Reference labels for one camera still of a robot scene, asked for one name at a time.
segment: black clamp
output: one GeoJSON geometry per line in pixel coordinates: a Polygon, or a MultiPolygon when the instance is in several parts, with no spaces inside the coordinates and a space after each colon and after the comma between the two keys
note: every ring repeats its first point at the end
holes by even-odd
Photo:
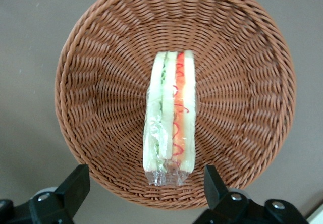
{"type": "Polygon", "coordinates": [[[206,166],[204,193],[209,209],[194,224],[308,224],[294,205],[268,200],[258,205],[240,192],[229,191],[214,166],[206,166]]]}
{"type": "Polygon", "coordinates": [[[73,224],[89,191],[89,168],[79,165],[54,192],[37,194],[17,207],[11,200],[0,200],[0,224],[73,224]]]}

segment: wrapped sandwich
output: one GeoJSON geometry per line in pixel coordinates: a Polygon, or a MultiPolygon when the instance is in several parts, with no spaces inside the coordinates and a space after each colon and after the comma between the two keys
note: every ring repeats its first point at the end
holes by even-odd
{"type": "Polygon", "coordinates": [[[195,66],[192,51],[154,60],[143,135],[149,184],[182,185],[195,165],[195,66]]]}

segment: wicker basket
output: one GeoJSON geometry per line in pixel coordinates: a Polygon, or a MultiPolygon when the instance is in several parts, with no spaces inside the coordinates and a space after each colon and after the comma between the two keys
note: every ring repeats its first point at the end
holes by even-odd
{"type": "Polygon", "coordinates": [[[295,75],[275,23],[255,0],[98,0],[61,53],[55,102],[75,158],[106,189],[161,209],[206,206],[203,169],[244,188],[279,152],[295,107],[295,75]],[[196,166],[184,186],[147,184],[146,91],[158,51],[193,50],[196,166]]]}

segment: table surface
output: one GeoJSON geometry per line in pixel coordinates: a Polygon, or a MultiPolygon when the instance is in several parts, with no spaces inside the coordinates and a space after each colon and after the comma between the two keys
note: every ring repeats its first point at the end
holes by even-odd
{"type": "MultiPolygon", "coordinates": [[[[75,22],[96,0],[0,0],[0,199],[15,204],[57,186],[77,165],[55,114],[54,81],[75,22]]],[[[246,191],[263,204],[308,214],[323,200],[323,0],[257,0],[290,48],[297,75],[293,128],[275,161],[246,191]]],[[[203,209],[163,211],[129,203],[91,181],[76,223],[192,223],[203,209]]]]}

